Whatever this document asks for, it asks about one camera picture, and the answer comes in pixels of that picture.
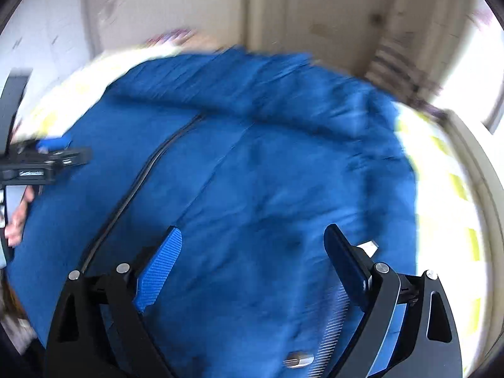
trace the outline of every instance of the seam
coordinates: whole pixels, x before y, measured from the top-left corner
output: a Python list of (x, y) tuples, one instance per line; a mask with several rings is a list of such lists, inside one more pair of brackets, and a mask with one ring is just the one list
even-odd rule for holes
[(199, 190), (198, 194), (194, 197), (194, 199), (187, 205), (187, 207), (183, 210), (183, 212), (180, 214), (180, 216), (178, 217), (177, 220), (175, 220), (175, 225), (178, 226), (178, 223), (180, 222), (180, 220), (182, 220), (182, 218), (187, 214), (187, 212), (189, 211), (189, 209), (191, 208), (191, 206), (194, 204), (194, 202), (203, 194), (203, 192), (205, 191), (205, 189), (208, 187), (208, 185), (210, 184), (210, 182), (212, 182), (212, 180), (214, 179), (215, 177), (215, 174), (217, 172), (217, 170), (219, 169), (219, 167), (222, 165), (222, 163), (226, 160), (226, 158), (229, 156), (229, 154), (238, 146), (238, 144), (243, 140), (243, 138), (245, 137), (246, 133), (249, 131), (249, 129), (254, 126), (254, 123), (251, 123), (251, 125), (249, 125), (248, 127), (246, 127), (246, 129), (243, 131), (243, 133), (241, 134), (240, 138), (234, 143), (234, 145), (217, 161), (217, 163), (215, 164), (215, 167), (212, 169), (212, 172), (210, 173), (210, 176), (208, 177), (207, 181), (203, 184), (203, 186), (201, 187), (201, 189)]
[[(215, 61), (218, 57), (219, 57), (219, 54), (218, 54), (218, 55), (216, 55), (215, 57), (213, 57), (211, 61), (207, 62), (207, 63), (204, 65), (204, 67), (208, 66), (208, 64), (210, 64), (211, 62)], [(238, 62), (240, 62), (240, 60), (241, 60), (241, 58), (236, 58), (236, 59), (235, 59), (235, 62), (229, 65), (229, 68), (228, 68), (228, 73), (223, 73), (223, 74), (221, 74), (221, 75), (220, 75), (220, 78), (221, 78), (221, 79), (226, 79), (226, 78), (227, 78), (227, 74), (229, 74), (229, 73), (230, 73), (230, 74), (233, 74), (233, 73), (234, 73), (234, 65), (235, 65), (235, 64), (238, 64)], [(196, 77), (196, 75), (198, 75), (198, 73), (200, 73), (201, 71), (203, 71), (203, 67), (198, 68), (198, 70), (197, 70), (194, 74), (192, 74), (192, 75), (191, 75), (191, 76), (190, 76), (190, 77), (186, 80), (186, 83), (187, 83), (187, 82), (189, 82), (190, 80), (194, 79), (194, 78)], [(193, 94), (190, 98), (188, 98), (188, 99), (184, 100), (184, 101), (183, 101), (183, 103), (186, 103), (186, 104), (187, 104), (187, 103), (191, 103), (192, 101), (194, 101), (194, 98), (195, 98), (195, 97), (197, 97), (197, 96), (201, 93), (201, 91), (203, 91), (204, 89), (207, 89), (207, 87), (204, 87), (204, 86), (203, 86), (203, 87), (200, 87), (200, 88), (197, 90), (197, 92), (195, 92), (195, 93), (194, 93), (194, 94)]]
[[(214, 56), (210, 57), (207, 62), (205, 62), (204, 64), (201, 64), (199, 67), (197, 67), (196, 70), (188, 69), (185, 72), (183, 72), (182, 74), (178, 75), (178, 77), (176, 77), (173, 81), (170, 82), (170, 84), (173, 86), (173, 90), (175, 91), (175, 90), (179, 89), (182, 85), (187, 83), (190, 79), (194, 78), (195, 75), (198, 74), (198, 72), (200, 72), (203, 68), (206, 68), (208, 66), (208, 64), (210, 64), (211, 62), (214, 62), (217, 59), (217, 57), (218, 57), (218, 55), (214, 55)], [(181, 83), (178, 83), (182, 78), (186, 78), (186, 79), (183, 80)]]
[(93, 261), (96, 252), (100, 249), (103, 242), (109, 236), (110, 232), (114, 229), (116, 223), (122, 216), (123, 212), (128, 208), (129, 203), (134, 199), (140, 188), (143, 186), (145, 180), (148, 178), (151, 169), (156, 165), (156, 163), (164, 156), (168, 148), (192, 130), (195, 125), (197, 125), (201, 120), (203, 120), (203, 115), (198, 114), (192, 118), (186, 125), (179, 128), (175, 133), (173, 133), (168, 139), (163, 141), (157, 149), (149, 156), (142, 170), (135, 178), (132, 186), (129, 188), (128, 192), (122, 197), (122, 199), (116, 204), (114, 210), (111, 212), (109, 217), (103, 223), (98, 233), (91, 240), (91, 242), (86, 246), (82, 253), (81, 259), (79, 261), (79, 269), (82, 274), (86, 272), (89, 265)]

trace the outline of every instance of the black mount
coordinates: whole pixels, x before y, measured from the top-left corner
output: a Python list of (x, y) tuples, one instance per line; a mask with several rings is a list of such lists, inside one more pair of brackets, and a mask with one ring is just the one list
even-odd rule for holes
[(14, 120), (28, 79), (29, 75), (9, 75), (0, 97), (0, 269), (13, 259), (14, 254), (3, 232), (8, 221), (6, 186), (49, 185), (54, 183), (56, 174), (62, 169), (86, 164), (91, 159), (89, 148), (41, 153), (35, 148), (37, 140), (11, 144)]
[[(407, 304), (399, 339), (389, 366), (372, 378), (462, 376), (455, 322), (436, 274), (406, 276), (395, 273), (385, 263), (375, 264), (362, 249), (351, 246), (336, 225), (327, 227), (324, 246), (350, 300), (364, 311), (362, 321), (329, 378), (368, 376), (396, 304)], [(132, 303), (135, 274), (138, 274), (135, 267), (128, 266), (126, 273), (119, 274), (118, 266), (109, 275), (91, 278), (72, 272), (74, 275), (66, 280), (49, 332), (47, 378), (175, 377), (150, 340)], [(110, 308), (133, 375), (117, 366), (100, 304), (108, 304)]]

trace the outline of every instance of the blue comforter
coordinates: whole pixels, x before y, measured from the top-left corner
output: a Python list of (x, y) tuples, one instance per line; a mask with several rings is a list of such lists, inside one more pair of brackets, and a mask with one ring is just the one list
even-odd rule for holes
[[(131, 261), (177, 225), (182, 252), (144, 315), (177, 374), (306, 376), (282, 360), (315, 354), (324, 333), (338, 282), (326, 226), (338, 224), (354, 244), (374, 240), (377, 258), (406, 273), (415, 272), (416, 237), (415, 179), (394, 134), (391, 98), (306, 55), (180, 55), (145, 62), (110, 85), (70, 129), (72, 146), (93, 149), (92, 162), (62, 173), (35, 200), (9, 280), (45, 342), (87, 244), (150, 154), (198, 115), (90, 273)], [(359, 318), (352, 309), (339, 353)]]

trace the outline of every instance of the zipper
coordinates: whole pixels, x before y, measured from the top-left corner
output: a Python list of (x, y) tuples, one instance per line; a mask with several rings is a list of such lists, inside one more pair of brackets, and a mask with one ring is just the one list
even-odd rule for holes
[(94, 259), (96, 252), (100, 249), (103, 241), (110, 234), (112, 229), (114, 229), (115, 224), (123, 214), (123, 212), (128, 207), (129, 203), (133, 200), (135, 195), (138, 193), (140, 188), (145, 182), (145, 179), (149, 176), (150, 171), (156, 165), (156, 163), (163, 157), (168, 148), (173, 145), (175, 141), (180, 139), (182, 136), (187, 134), (190, 130), (192, 130), (198, 122), (203, 120), (203, 115), (198, 114), (190, 122), (188, 122), (185, 126), (180, 128), (177, 132), (175, 132), (172, 136), (168, 137), (158, 148), (150, 155), (149, 159), (145, 163), (144, 167), (137, 175), (133, 185), (129, 188), (129, 191), (124, 195), (124, 197), (119, 201), (116, 205), (114, 211), (110, 214), (107, 221), (102, 225), (97, 235), (93, 238), (93, 240), (88, 244), (84, 254), (81, 257), (81, 261), (79, 264), (80, 272), (84, 274), (88, 269), (90, 263)]

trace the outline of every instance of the hair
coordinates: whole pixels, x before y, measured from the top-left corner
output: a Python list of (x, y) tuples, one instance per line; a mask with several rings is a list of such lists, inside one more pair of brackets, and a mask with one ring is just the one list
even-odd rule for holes
[(9, 285), (7, 274), (4, 269), (0, 270), (0, 319), (9, 315), (12, 319), (26, 319), (21, 303), (19, 302), (14, 290)]

